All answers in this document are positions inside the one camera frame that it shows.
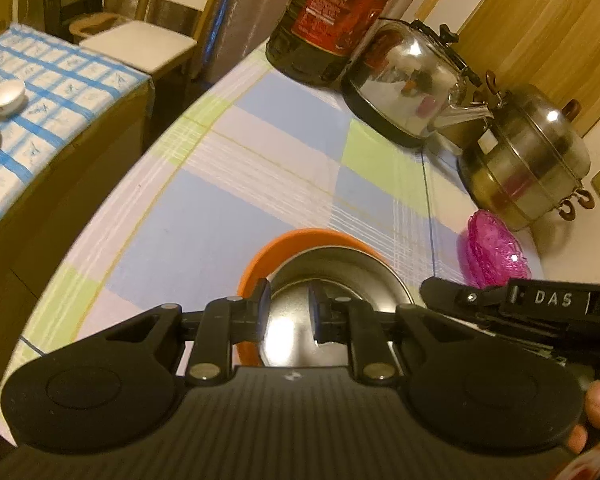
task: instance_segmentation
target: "screw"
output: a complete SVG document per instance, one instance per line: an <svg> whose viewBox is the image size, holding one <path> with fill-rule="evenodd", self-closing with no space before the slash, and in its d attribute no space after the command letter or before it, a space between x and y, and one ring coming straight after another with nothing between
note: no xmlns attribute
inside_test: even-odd
<svg viewBox="0 0 600 480"><path fill-rule="evenodd" d="M371 363L365 366L362 373L369 379L381 381L383 379L390 379L395 375L395 366L389 363Z"/></svg>
<svg viewBox="0 0 600 480"><path fill-rule="evenodd" d="M220 367L213 363L198 363L189 369L189 375L194 379L208 381L209 379L218 377L220 371Z"/></svg>

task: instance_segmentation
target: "metal bowl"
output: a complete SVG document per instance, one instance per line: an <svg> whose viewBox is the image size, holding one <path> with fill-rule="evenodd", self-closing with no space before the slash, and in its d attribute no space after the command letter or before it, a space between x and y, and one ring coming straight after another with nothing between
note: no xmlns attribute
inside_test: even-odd
<svg viewBox="0 0 600 480"><path fill-rule="evenodd" d="M347 365L345 345L318 345L314 341L308 306L308 286L313 280L323 284L330 298L359 298L382 312L394 312L398 304L413 303L402 280L387 265L345 247L318 247L299 253L268 278L271 308L260 346L266 366Z"/></svg>

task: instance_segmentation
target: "floor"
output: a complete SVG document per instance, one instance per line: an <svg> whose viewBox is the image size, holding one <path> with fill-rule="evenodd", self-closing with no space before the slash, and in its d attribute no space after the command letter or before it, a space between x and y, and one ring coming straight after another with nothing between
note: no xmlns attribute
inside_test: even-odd
<svg viewBox="0 0 600 480"><path fill-rule="evenodd" d="M179 69L174 69L155 82L155 105L150 130L144 149L149 147L191 104L198 99L210 84L194 80L186 88L186 80Z"/></svg>

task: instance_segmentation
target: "hand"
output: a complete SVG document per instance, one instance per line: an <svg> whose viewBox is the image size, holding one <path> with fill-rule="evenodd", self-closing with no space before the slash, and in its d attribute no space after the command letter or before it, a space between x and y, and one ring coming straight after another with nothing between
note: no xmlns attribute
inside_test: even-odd
<svg viewBox="0 0 600 480"><path fill-rule="evenodd" d="M590 423L600 429L600 381L593 382L589 387L584 400L584 410ZM567 445L572 451L580 453L586 443L587 430L583 426L577 425L573 429Z"/></svg>

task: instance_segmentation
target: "chair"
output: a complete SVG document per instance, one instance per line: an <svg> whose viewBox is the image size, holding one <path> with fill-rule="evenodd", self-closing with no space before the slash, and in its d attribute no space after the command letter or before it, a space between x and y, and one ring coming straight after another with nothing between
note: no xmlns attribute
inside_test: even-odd
<svg viewBox="0 0 600 480"><path fill-rule="evenodd" d="M154 80L191 62L216 0L167 0L201 12L191 36L140 20L131 20L80 42L80 46L141 70ZM148 0L139 1L146 10Z"/></svg>

